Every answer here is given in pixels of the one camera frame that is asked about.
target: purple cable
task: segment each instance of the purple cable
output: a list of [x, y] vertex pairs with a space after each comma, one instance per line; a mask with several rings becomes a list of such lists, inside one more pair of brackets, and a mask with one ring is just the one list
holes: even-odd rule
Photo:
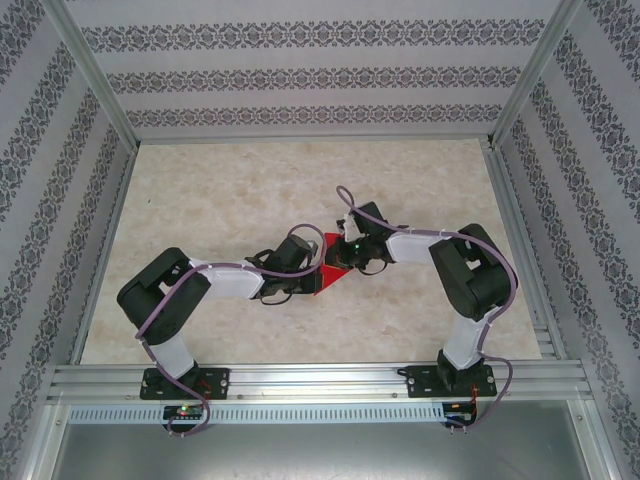
[[503, 397], [507, 394], [507, 391], [509, 389], [509, 386], [511, 385], [511, 381], [513, 380], [513, 364], [507, 360], [506, 358], [501, 358], [501, 357], [493, 357], [491, 355], [487, 355], [485, 353], [482, 352], [482, 347], [484, 346], [484, 341], [487, 338], [487, 335], [489, 334], [489, 330], [491, 329], [491, 325], [493, 324], [493, 322], [496, 320], [496, 318], [498, 318], [500, 315], [502, 315], [513, 303], [513, 300], [515, 299], [516, 296], [516, 289], [518, 288], [518, 283], [516, 281], [516, 275], [514, 273], [513, 268], [511, 267], [511, 265], [509, 265], [509, 262], [507, 261], [506, 258], [504, 258], [504, 256], [498, 252], [498, 250], [496, 250], [495, 248], [493, 248], [491, 245], [489, 245], [486, 242], [483, 242], [482, 240], [479, 240], [475, 237], [472, 237], [470, 235], [465, 235], [463, 233], [459, 233], [459, 232], [447, 232], [445, 230], [442, 231], [437, 231], [437, 230], [414, 230], [411, 228], [400, 228], [400, 227], [396, 227], [394, 225], [391, 225], [383, 220], [380, 220], [372, 215], [369, 215], [367, 212], [360, 210], [358, 207], [356, 207], [355, 205], [355, 199], [353, 198], [353, 195], [351, 194], [351, 192], [344, 186], [342, 185], [338, 185], [336, 187], [336, 192], [338, 194], [338, 196], [340, 197], [340, 199], [346, 203], [349, 208], [351, 208], [351, 210], [353, 210], [354, 212], [357, 212], [359, 215], [363, 216], [364, 218], [366, 218], [367, 220], [371, 220], [374, 223], [377, 223], [378, 225], [381, 225], [385, 228], [388, 228], [389, 230], [393, 230], [395, 232], [400, 232], [400, 233], [409, 233], [409, 234], [413, 234], [413, 235], [425, 235], [425, 236], [429, 236], [429, 237], [454, 237], [454, 238], [459, 238], [461, 240], [465, 240], [468, 241], [470, 243], [475, 243], [476, 245], [478, 245], [480, 248], [482, 248], [483, 250], [486, 250], [487, 252], [489, 252], [491, 255], [493, 255], [496, 260], [498, 260], [500, 262], [500, 264], [504, 267], [505, 271], [507, 272], [507, 276], [509, 277], [509, 284], [510, 284], [510, 291], [509, 291], [509, 297], [507, 298], [506, 303], [500, 307], [500, 309], [498, 309], [496, 312], [494, 312], [492, 315], [489, 316], [489, 318], [487, 319], [487, 323], [485, 324], [482, 333], [480, 334], [480, 338], [478, 339], [478, 353], [480, 354], [480, 356], [482, 356], [484, 359], [489, 360], [489, 361], [493, 361], [493, 362], [502, 362], [507, 366], [507, 370], [508, 370], [508, 374], [507, 374], [507, 380], [504, 383], [504, 387], [502, 387], [502, 390], [500, 391], [500, 393], [498, 394], [498, 396], [496, 397], [495, 401], [491, 404], [491, 406], [489, 406], [489, 408], [487, 408], [487, 410], [485, 411], [485, 413], [482, 415], [482, 417], [480, 417], [478, 420], [476, 420], [472, 425], [469, 425], [466, 429], [463, 428], [457, 428], [457, 431], [467, 431], [467, 430], [472, 430], [476, 427], [478, 427], [479, 425], [481, 425], [486, 419], [487, 417], [496, 409], [496, 407], [500, 404], [500, 402], [502, 401]]
[[173, 295], [175, 295], [176, 291], [178, 291], [180, 286], [184, 282], [186, 282], [192, 275], [194, 275], [197, 272], [200, 272], [202, 270], [207, 270], [209, 268], [216, 268], [216, 267], [238, 268], [238, 269], [241, 269], [241, 270], [247, 270], [249, 272], [266, 274], [266, 275], [271, 275], [273, 277], [280, 277], [280, 278], [303, 277], [305, 275], [308, 275], [309, 273], [312, 273], [312, 272], [316, 271], [318, 268], [320, 268], [320, 266], [324, 262], [324, 257], [327, 255], [327, 241], [326, 241], [326, 239], [324, 237], [324, 233], [322, 233], [322, 230], [320, 230], [315, 225], [311, 225], [310, 223], [301, 223], [301, 224], [296, 225], [295, 227], [293, 227], [291, 230], [289, 230], [289, 233], [287, 234], [287, 236], [291, 235], [296, 230], [298, 230], [300, 228], [305, 228], [305, 227], [306, 228], [310, 228], [311, 230], [314, 230], [322, 238], [322, 250], [320, 252], [320, 258], [311, 267], [306, 268], [304, 270], [301, 270], [300, 272], [295, 272], [295, 273], [280, 273], [280, 272], [272, 272], [270, 270], [265, 270], [265, 269], [258, 268], [258, 267], [251, 267], [251, 266], [248, 266], [248, 265], [242, 265], [240, 263], [218, 262], [218, 263], [207, 263], [207, 264], [204, 264], [204, 265], [198, 265], [197, 267], [194, 267], [191, 270], [188, 270], [182, 277], [180, 277], [180, 279], [175, 283], [175, 285], [173, 287], [171, 287], [171, 290], [169, 290], [167, 292], [167, 294], [164, 296], [164, 298], [160, 301], [158, 306], [153, 310], [153, 312], [151, 312], [151, 315], [149, 315], [149, 318], [147, 318], [145, 320], [145, 322], [142, 324], [142, 326], [140, 327], [140, 330], [138, 330], [138, 332], [136, 333], [135, 338], [140, 340], [140, 343], [142, 344], [142, 348], [144, 348], [144, 350], [147, 352], [147, 355], [149, 355], [149, 357], [151, 358], [151, 361], [156, 365], [156, 367], [158, 368], [158, 371], [169, 382], [171, 382], [173, 385], [175, 385], [176, 387], [180, 388], [181, 390], [183, 390], [184, 392], [188, 393], [189, 395], [193, 396], [196, 400], [199, 400], [200, 403], [202, 404], [202, 407], [207, 412], [205, 420], [201, 424], [199, 424], [199, 425], [195, 426], [194, 428], [192, 428], [191, 430], [189, 430], [188, 432], [178, 433], [178, 432], [175, 432], [175, 431], [171, 430], [171, 425], [172, 425], [173, 421], [175, 420], [175, 417], [172, 417], [169, 420], [169, 423], [167, 424], [167, 430], [169, 431], [169, 435], [170, 436], [172, 436], [172, 437], [188, 437], [188, 436], [191, 436], [191, 435], [195, 435], [196, 433], [204, 430], [207, 427], [207, 425], [209, 423], [209, 420], [211, 420], [211, 407], [209, 407], [209, 402], [202, 395], [200, 395], [199, 393], [191, 390], [186, 385], [180, 383], [178, 380], [176, 380], [174, 377], [172, 377], [171, 374], [169, 374], [169, 372], [167, 372], [164, 369], [164, 367], [162, 365], [160, 365], [160, 363], [158, 363], [158, 359], [153, 354], [153, 351], [149, 347], [149, 344], [144, 340], [144, 338], [142, 338], [144, 333], [151, 326], [151, 324], [156, 320], [156, 318], [158, 318], [158, 315], [160, 314], [162, 309], [165, 307], [167, 302], [169, 300], [171, 300], [171, 297], [173, 297]]

